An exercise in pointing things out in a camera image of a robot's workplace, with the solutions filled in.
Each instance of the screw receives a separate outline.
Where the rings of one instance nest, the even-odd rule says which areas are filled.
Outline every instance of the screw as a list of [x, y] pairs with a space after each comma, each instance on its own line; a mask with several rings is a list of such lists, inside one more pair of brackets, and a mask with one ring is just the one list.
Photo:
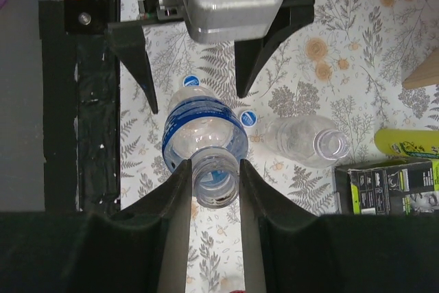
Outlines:
[[78, 17], [78, 21], [82, 25], [89, 25], [91, 23], [91, 15], [89, 13], [81, 13]]

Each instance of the plastic water bottle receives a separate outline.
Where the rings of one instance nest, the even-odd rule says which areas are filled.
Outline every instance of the plastic water bottle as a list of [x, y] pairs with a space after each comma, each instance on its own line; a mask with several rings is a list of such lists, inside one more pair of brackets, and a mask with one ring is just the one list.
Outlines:
[[162, 153], [173, 172], [192, 160], [193, 194], [205, 207], [218, 209], [238, 196], [239, 162], [248, 140], [233, 111], [201, 86], [183, 87], [169, 103]]
[[268, 124], [265, 143], [273, 152], [314, 168], [334, 164], [350, 149], [335, 123], [317, 115], [275, 119]]

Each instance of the bottle cap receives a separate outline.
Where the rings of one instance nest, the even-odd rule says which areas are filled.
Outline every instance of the bottle cap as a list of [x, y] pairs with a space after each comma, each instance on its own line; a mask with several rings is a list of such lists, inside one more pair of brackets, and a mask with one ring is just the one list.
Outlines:
[[199, 86], [200, 80], [196, 75], [187, 75], [183, 79], [183, 86]]
[[241, 121], [241, 124], [244, 125], [244, 127], [253, 127], [258, 121], [258, 117], [256, 116], [256, 113], [254, 111], [245, 110], [239, 116], [239, 120]]

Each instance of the bottle neck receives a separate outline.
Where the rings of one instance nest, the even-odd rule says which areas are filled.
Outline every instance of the bottle neck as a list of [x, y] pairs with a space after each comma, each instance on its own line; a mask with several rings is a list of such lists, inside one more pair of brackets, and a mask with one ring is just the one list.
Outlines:
[[350, 148], [348, 137], [339, 130], [322, 130], [314, 139], [316, 154], [329, 161], [346, 157]]
[[199, 204], [211, 209], [230, 205], [238, 196], [239, 164], [224, 148], [209, 147], [192, 157], [192, 185]]

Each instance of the cardboard box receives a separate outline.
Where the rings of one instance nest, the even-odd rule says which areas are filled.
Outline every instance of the cardboard box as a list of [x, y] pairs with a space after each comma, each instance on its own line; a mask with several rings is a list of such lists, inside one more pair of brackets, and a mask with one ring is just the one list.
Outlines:
[[343, 214], [439, 214], [439, 161], [405, 158], [335, 168]]

